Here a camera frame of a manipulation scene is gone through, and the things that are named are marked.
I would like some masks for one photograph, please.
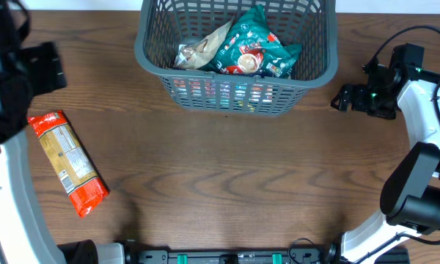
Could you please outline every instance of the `brown wood surface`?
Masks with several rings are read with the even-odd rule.
[[[27,129],[29,162],[57,243],[136,239],[172,249],[326,243],[377,208],[381,187],[409,151],[395,121],[329,106],[391,34],[440,15],[339,14],[339,71],[288,114],[254,117],[185,111],[133,55],[138,12],[33,12],[27,45],[55,40],[68,88],[36,98],[30,115],[63,109],[112,192],[80,220]],[[408,33],[440,73],[440,37]],[[388,63],[391,48],[380,56]],[[431,239],[440,238],[440,234]],[[406,243],[414,263],[440,263],[440,246]]]

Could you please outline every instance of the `white background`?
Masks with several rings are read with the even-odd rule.
[[[143,0],[22,0],[31,10],[140,10]],[[337,0],[337,12],[440,14],[440,0]]]

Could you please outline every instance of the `chip bag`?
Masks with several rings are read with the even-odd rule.
[[[264,7],[257,5],[232,26],[214,58],[199,70],[287,78],[300,52],[301,44],[282,46],[267,27]]]
[[[78,215],[96,208],[108,190],[89,162],[80,141],[62,111],[28,118],[45,154],[59,176]]]

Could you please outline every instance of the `teal snack bag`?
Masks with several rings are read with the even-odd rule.
[[[282,46],[267,27],[264,7],[257,5],[232,26],[214,58],[199,70],[287,78],[300,52],[301,44]]]

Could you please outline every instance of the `basket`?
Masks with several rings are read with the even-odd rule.
[[[264,6],[269,29],[283,45],[303,45],[290,79],[170,69],[179,44],[201,40],[256,4]],[[337,71],[335,4],[335,0],[144,0],[136,58],[186,109],[284,114],[308,89],[328,83]]]

